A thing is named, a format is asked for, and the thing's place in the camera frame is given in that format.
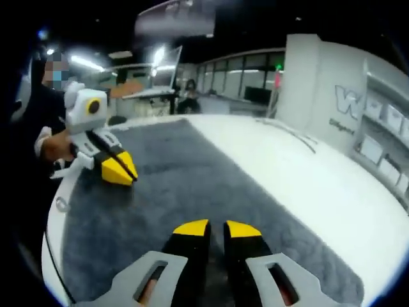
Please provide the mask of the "person's left hand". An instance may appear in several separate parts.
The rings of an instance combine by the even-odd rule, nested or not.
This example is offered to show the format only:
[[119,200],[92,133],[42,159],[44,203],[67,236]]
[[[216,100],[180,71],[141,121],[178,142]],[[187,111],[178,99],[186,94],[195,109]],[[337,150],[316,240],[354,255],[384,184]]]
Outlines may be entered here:
[[46,137],[41,146],[41,155],[49,162],[55,162],[58,159],[64,161],[73,161],[74,156],[71,152],[71,139],[67,130]]

